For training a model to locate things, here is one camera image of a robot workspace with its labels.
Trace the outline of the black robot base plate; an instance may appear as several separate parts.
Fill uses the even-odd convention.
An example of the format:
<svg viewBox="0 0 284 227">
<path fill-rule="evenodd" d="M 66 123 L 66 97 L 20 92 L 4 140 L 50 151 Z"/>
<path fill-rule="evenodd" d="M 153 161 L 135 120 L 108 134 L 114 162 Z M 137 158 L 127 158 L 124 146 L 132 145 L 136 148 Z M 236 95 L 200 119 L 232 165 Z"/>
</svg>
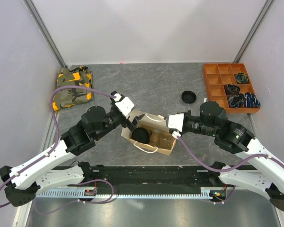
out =
<svg viewBox="0 0 284 227">
<path fill-rule="evenodd" d="M 83 180 L 102 179 L 113 186 L 122 184 L 140 185 L 143 183 L 165 183 L 191 187 L 224 187 L 219 173 L 201 166 L 90 166 L 79 163 L 83 169 Z"/>
</svg>

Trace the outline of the cardboard cup carrier tray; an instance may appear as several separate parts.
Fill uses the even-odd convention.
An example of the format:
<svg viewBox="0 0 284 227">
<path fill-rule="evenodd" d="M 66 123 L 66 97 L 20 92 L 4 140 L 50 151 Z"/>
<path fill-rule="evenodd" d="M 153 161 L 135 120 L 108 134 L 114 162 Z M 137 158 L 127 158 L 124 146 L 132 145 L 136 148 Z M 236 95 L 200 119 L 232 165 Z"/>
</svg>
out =
<svg viewBox="0 0 284 227">
<path fill-rule="evenodd" d="M 152 131 L 150 138 L 150 145 L 160 149 L 172 150 L 175 138 L 164 131 Z"/>
</svg>

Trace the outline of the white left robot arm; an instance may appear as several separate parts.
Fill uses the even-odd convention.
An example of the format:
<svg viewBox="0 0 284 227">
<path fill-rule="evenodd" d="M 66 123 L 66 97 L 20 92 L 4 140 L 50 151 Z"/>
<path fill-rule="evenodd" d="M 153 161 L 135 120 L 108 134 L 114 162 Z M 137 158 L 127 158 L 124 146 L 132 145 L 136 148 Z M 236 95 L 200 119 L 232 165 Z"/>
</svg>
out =
<svg viewBox="0 0 284 227">
<path fill-rule="evenodd" d="M 108 113 L 101 106 L 89 108 L 81 116 L 81 120 L 48 149 L 23 164 L 15 167 L 3 166 L 0 169 L 8 203 L 18 207 L 56 187 L 93 184 L 94 174 L 87 163 L 64 170 L 57 170 L 56 167 L 91 149 L 96 141 L 119 125 L 135 130 L 144 116 L 143 113 L 135 113 L 131 107 L 122 112 L 117 104 L 113 104 Z"/>
</svg>

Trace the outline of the black plastic cup lid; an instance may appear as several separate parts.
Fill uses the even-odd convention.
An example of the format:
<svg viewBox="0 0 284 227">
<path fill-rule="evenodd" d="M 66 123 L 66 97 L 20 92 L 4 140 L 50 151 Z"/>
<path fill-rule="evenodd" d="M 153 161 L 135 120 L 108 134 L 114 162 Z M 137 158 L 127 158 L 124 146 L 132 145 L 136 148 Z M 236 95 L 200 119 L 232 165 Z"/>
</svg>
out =
<svg viewBox="0 0 284 227">
<path fill-rule="evenodd" d="M 136 128 L 131 134 L 131 139 L 143 144 L 149 144 L 150 138 L 151 133 L 143 127 Z"/>
</svg>

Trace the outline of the brown paper takeout bag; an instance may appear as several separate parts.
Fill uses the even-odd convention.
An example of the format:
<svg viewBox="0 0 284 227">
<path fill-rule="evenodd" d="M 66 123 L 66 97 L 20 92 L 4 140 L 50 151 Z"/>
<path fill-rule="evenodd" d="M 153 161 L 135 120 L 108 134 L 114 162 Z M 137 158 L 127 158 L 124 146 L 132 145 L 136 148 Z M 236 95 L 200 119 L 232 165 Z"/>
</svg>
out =
<svg viewBox="0 0 284 227">
<path fill-rule="evenodd" d="M 121 136 L 145 153 L 170 155 L 175 147 L 176 139 L 169 133 L 166 117 L 133 110 L 129 120 L 132 121 L 136 116 L 142 116 L 142 119 L 135 130 L 123 128 Z"/>
</svg>

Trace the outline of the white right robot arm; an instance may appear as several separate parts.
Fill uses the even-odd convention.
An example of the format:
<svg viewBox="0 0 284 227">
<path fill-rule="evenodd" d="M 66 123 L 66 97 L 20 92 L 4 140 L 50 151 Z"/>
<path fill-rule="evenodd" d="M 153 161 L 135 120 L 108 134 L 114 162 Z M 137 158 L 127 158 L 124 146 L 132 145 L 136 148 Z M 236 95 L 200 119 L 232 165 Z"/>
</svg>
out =
<svg viewBox="0 0 284 227">
<path fill-rule="evenodd" d="M 208 183 L 212 186 L 230 184 L 255 192 L 284 212 L 284 162 L 269 152 L 251 131 L 228 120 L 226 110 L 216 102 L 202 103 L 199 111 L 199 116 L 192 116 L 190 111 L 168 116 L 166 126 L 172 136 L 189 153 L 191 150 L 182 135 L 190 132 L 210 136 L 220 149 L 242 159 L 234 166 L 213 168 L 192 154 L 200 165 L 210 171 Z"/>
</svg>

